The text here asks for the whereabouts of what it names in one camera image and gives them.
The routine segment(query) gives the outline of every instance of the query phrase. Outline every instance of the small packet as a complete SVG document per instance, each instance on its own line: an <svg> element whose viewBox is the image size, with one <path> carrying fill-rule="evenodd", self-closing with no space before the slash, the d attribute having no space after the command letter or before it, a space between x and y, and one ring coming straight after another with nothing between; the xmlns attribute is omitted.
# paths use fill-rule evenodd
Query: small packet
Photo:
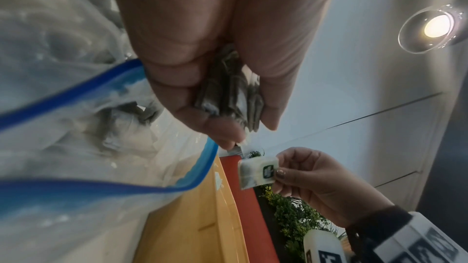
<svg viewBox="0 0 468 263"><path fill-rule="evenodd" d="M241 190L271 184L274 182L274 171L279 167L279 160L274 156L243 159L237 164Z"/></svg>

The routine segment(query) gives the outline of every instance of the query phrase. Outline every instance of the wooden surface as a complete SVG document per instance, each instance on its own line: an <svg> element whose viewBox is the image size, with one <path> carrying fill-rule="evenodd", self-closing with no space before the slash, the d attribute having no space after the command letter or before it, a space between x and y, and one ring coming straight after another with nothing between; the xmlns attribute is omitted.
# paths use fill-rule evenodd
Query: wooden surface
<svg viewBox="0 0 468 263"><path fill-rule="evenodd" d="M216 190L215 173L223 180ZM134 263L247 263L242 226L217 157L205 180L150 214Z"/></svg>

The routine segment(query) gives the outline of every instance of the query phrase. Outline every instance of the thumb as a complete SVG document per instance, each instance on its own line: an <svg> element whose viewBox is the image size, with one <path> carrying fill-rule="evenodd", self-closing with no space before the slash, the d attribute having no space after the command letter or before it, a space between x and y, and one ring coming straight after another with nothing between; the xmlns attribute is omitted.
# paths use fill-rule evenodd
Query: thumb
<svg viewBox="0 0 468 263"><path fill-rule="evenodd" d="M307 188L311 187L313 172L289 168L277 168L274 172L275 179L285 185Z"/></svg>

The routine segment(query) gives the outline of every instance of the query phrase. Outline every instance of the hand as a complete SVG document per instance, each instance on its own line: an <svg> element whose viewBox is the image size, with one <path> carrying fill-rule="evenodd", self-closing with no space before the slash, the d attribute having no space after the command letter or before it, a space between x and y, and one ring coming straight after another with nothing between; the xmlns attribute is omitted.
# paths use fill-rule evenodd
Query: hand
<svg viewBox="0 0 468 263"><path fill-rule="evenodd" d="M261 121L275 130L329 0L117 0L132 47L161 103L230 149L245 138L230 118L192 107L215 51L234 42L260 77Z"/></svg>
<svg viewBox="0 0 468 263"><path fill-rule="evenodd" d="M348 227L393 203L328 154L289 148L277 155L274 193L303 199L339 227Z"/></svg>

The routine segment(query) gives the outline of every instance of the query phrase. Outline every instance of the painted fingernail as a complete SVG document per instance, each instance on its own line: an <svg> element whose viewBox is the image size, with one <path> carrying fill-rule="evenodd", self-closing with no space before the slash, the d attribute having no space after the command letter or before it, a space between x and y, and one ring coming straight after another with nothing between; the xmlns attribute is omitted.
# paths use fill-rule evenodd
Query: painted fingernail
<svg viewBox="0 0 468 263"><path fill-rule="evenodd" d="M285 171L283 171L282 169L277 169L276 172L275 172L275 176L277 179L280 179L280 180L283 180L284 179L284 175L286 174Z"/></svg>

